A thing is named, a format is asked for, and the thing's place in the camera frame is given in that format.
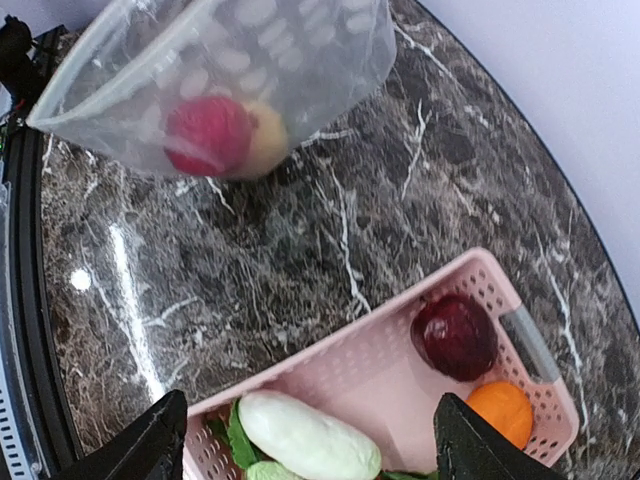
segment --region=mint leaf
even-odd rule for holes
[[[254,463],[260,461],[259,453],[254,449],[244,428],[242,428],[240,424],[238,400],[234,401],[231,407],[227,435],[229,435],[229,444],[231,445],[231,456],[238,467],[246,470]]]
[[[415,472],[382,472],[385,480],[438,480],[438,472],[429,474]]]
[[[210,418],[207,420],[207,426],[211,430],[211,434],[225,445],[229,446],[229,435],[227,434],[227,426],[220,417]]]

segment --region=white wall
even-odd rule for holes
[[[640,315],[640,2],[420,1],[551,150]]]

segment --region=orange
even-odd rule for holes
[[[471,393],[467,405],[520,450],[527,446],[533,409],[518,387],[507,382],[483,385]]]

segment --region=white cucumber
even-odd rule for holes
[[[350,425],[273,390],[240,399],[240,423],[264,453],[306,480],[373,480],[377,445]]]

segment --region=green leaf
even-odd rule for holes
[[[417,472],[382,472],[385,480],[438,480],[438,472],[417,473]]]
[[[246,480],[303,480],[278,462],[258,462],[245,472]]]
[[[254,463],[260,461],[260,455],[254,449],[249,437],[244,432],[244,428],[240,424],[240,416],[238,415],[238,400],[233,402],[231,407],[231,415],[229,417],[229,443],[231,445],[231,456],[235,464],[246,470]]]
[[[227,434],[227,426],[220,417],[210,418],[207,420],[207,426],[214,437],[225,445],[229,446],[229,435]]]

